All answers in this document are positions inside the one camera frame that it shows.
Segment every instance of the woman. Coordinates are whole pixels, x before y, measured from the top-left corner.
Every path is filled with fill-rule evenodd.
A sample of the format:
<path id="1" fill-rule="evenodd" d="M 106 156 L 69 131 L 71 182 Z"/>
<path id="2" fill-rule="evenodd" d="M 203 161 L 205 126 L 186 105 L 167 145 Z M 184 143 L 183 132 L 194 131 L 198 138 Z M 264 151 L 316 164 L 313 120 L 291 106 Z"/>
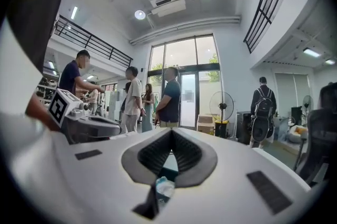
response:
<path id="1" fill-rule="evenodd" d="M 152 84 L 148 83 L 145 86 L 146 93 L 143 97 L 143 107 L 145 109 L 145 115 L 142 119 L 142 132 L 152 130 L 152 113 L 154 104 L 154 94 L 152 93 Z"/>
<path id="2" fill-rule="evenodd" d="M 91 112 L 91 115 L 95 115 L 97 111 L 98 90 L 94 89 L 89 94 L 90 96 L 87 99 L 89 101 L 89 110 Z"/>

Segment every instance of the recessed light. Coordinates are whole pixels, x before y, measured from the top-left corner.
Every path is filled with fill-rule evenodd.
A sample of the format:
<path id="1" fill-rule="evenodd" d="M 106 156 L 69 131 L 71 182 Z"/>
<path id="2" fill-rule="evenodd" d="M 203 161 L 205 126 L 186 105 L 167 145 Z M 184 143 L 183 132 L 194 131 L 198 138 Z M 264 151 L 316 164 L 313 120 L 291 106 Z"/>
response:
<path id="1" fill-rule="evenodd" d="M 319 53 L 314 52 L 312 49 L 309 49 L 309 48 L 306 48 L 303 52 L 306 53 L 306 54 L 308 54 L 308 55 L 311 55 L 313 57 L 319 57 L 319 56 L 321 56 Z"/>
<path id="2" fill-rule="evenodd" d="M 55 69 L 54 64 L 53 64 L 52 61 L 49 61 L 49 66 L 50 66 L 52 69 Z"/>
<path id="3" fill-rule="evenodd" d="M 142 10 L 138 10 L 138 11 L 135 12 L 135 17 L 138 20 L 143 20 L 143 19 L 145 19 L 146 15 L 145 15 L 145 12 L 143 12 Z"/>
<path id="4" fill-rule="evenodd" d="M 326 60 L 325 62 L 326 62 L 326 64 L 329 64 L 329 65 L 334 65 L 334 63 L 335 63 L 335 61 L 333 61 L 331 59 Z"/>
<path id="5" fill-rule="evenodd" d="M 76 11 L 77 11 L 78 7 L 74 7 L 73 13 L 72 13 L 72 20 L 75 18 L 76 15 Z"/>

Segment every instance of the glass door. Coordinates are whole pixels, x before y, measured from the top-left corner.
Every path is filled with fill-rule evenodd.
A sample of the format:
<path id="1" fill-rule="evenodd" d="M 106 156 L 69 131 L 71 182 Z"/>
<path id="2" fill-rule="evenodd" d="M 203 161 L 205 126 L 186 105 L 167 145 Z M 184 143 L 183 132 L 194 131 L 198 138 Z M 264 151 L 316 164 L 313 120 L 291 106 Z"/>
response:
<path id="1" fill-rule="evenodd" d="M 196 119 L 199 113 L 198 78 L 196 72 L 181 73 L 179 76 L 178 81 L 181 86 L 179 127 L 196 129 Z"/>

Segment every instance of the black hair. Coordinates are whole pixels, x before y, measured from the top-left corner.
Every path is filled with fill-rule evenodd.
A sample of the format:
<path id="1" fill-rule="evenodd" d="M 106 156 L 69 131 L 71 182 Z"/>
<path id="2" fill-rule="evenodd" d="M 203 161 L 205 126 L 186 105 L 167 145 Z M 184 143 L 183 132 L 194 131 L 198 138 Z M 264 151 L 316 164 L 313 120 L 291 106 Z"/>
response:
<path id="1" fill-rule="evenodd" d="M 133 75 L 133 76 L 137 77 L 137 75 L 138 75 L 138 69 L 137 69 L 136 67 L 134 67 L 134 66 L 129 66 L 129 67 L 126 69 L 126 71 L 128 71 L 128 70 L 130 70 L 130 71 L 132 72 L 132 75 Z"/>
<path id="2" fill-rule="evenodd" d="M 265 77 L 260 78 L 260 83 L 267 83 L 267 79 Z"/>
<path id="3" fill-rule="evenodd" d="M 79 58 L 81 55 L 88 56 L 90 59 L 90 54 L 87 50 L 81 50 L 77 53 L 76 58 Z"/>
<path id="4" fill-rule="evenodd" d="M 176 67 L 170 66 L 170 67 L 168 67 L 167 69 L 173 70 L 174 76 L 176 76 L 176 77 L 178 76 L 179 71 L 178 71 L 178 69 L 177 69 Z"/>
<path id="5" fill-rule="evenodd" d="M 129 88 L 130 88 L 130 85 L 131 85 L 131 82 L 127 82 L 126 84 L 125 84 L 125 91 L 126 92 L 128 92 L 128 90 L 129 90 Z"/>

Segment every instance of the air conditioner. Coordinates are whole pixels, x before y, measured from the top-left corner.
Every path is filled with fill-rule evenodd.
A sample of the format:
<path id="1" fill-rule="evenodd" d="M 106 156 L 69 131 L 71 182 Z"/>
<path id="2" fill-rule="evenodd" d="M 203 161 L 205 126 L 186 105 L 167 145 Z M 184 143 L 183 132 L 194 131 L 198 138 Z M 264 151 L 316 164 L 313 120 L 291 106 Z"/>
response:
<path id="1" fill-rule="evenodd" d="M 186 9 L 185 0 L 149 0 L 154 9 L 152 14 L 157 14 L 159 17 L 182 11 Z"/>

